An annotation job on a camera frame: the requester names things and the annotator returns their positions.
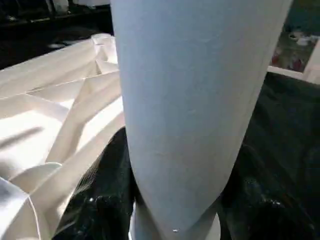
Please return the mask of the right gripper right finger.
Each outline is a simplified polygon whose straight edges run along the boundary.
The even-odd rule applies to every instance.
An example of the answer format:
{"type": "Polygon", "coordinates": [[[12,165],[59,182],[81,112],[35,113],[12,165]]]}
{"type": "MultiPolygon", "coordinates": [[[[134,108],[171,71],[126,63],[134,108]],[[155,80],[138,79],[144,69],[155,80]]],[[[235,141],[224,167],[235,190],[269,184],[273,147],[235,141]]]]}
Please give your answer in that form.
{"type": "Polygon", "coordinates": [[[223,240],[318,240],[320,228],[252,146],[243,144],[218,199],[223,240]]]}

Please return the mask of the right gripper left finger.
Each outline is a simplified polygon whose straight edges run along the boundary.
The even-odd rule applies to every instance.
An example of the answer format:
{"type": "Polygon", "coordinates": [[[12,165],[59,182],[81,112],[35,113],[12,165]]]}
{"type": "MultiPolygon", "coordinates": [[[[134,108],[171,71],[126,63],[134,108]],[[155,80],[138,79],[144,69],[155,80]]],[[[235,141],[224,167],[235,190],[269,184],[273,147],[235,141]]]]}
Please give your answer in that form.
{"type": "Polygon", "coordinates": [[[127,240],[136,182],[125,127],[82,176],[55,231],[55,240],[127,240]]]}

